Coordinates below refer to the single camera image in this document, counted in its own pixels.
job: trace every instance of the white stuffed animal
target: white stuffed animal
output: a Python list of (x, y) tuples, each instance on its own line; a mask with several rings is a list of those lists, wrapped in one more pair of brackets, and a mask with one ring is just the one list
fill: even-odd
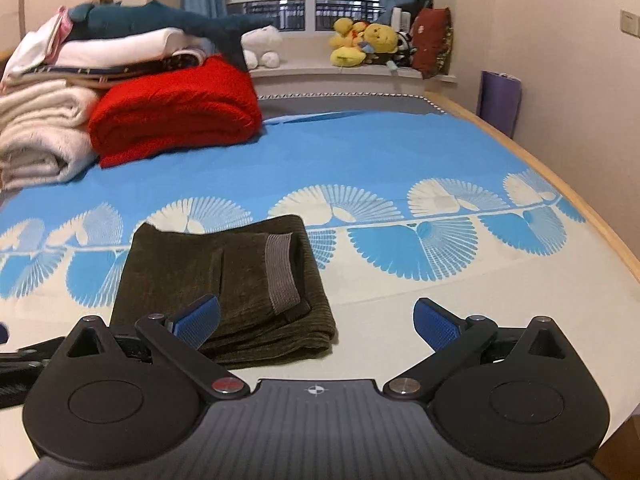
[(269, 25), (264, 28), (256, 28), (242, 35), (242, 48), (244, 60), (249, 70), (258, 66), (277, 68), (280, 66), (278, 50), (282, 45), (280, 31)]

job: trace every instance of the plush toy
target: plush toy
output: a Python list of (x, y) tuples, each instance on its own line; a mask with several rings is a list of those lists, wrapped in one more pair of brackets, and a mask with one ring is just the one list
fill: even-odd
[(376, 54), (394, 54), (398, 51), (398, 33), (388, 25), (372, 23), (364, 30), (363, 38)]
[(411, 41), (411, 35), (406, 32), (398, 32), (398, 49), (395, 53), (369, 54), (367, 55), (366, 63), (387, 65), (392, 70), (396, 70), (398, 67), (410, 67), (416, 51)]
[(341, 46), (331, 53), (329, 60), (335, 66), (352, 67), (362, 64), (366, 58), (367, 54), (356, 46)]
[(366, 63), (386, 64), (398, 52), (398, 34), (388, 25), (353, 23), (340, 18), (334, 23), (335, 34), (329, 40), (334, 49), (331, 64), (341, 67)]
[(254, 70), (258, 66), (277, 68), (280, 66), (278, 50), (282, 45), (280, 31), (269, 25), (257, 28), (242, 35), (242, 48), (247, 68)]
[(329, 45), (334, 50), (342, 46), (357, 46), (367, 25), (366, 22), (353, 23), (349, 18), (340, 18), (334, 23), (335, 34), (329, 39)]

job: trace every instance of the balcony railing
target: balcony railing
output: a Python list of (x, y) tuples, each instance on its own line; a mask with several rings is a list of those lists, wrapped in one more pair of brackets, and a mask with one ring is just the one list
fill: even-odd
[(280, 30), (305, 30), (304, 0), (273, 0), (230, 4), (226, 10), (232, 14), (264, 14), (273, 18), (273, 25)]
[(338, 18), (375, 22), (384, 11), (372, 0), (316, 0), (316, 30), (334, 30)]
[[(280, 30), (305, 30), (304, 0), (273, 0), (230, 4), (229, 13), (264, 14), (273, 18)], [(384, 7), (372, 0), (316, 0), (316, 30), (334, 30), (335, 20), (351, 18), (354, 22), (375, 22)]]

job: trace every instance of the bed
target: bed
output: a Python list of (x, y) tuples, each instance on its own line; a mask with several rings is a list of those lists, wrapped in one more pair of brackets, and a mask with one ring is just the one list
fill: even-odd
[[(603, 390), (610, 432), (640, 401), (640, 264), (611, 229), (515, 143), (437, 95), (264, 96), (242, 146), (91, 168), (3, 197), (0, 320), (10, 351), (109, 319), (136, 228), (204, 233), (282, 214), (306, 228), (337, 322), (331, 354), (236, 373), (375, 378), (431, 349), (412, 325), (427, 296), (501, 326), (552, 316)], [(35, 455), (20, 409), (0, 412), (0, 478)]]

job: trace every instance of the purple yoga mat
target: purple yoga mat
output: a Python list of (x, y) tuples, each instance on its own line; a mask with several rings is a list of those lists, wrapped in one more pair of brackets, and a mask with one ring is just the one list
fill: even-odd
[(519, 79), (483, 70), (476, 115), (513, 139), (521, 98), (522, 83)]

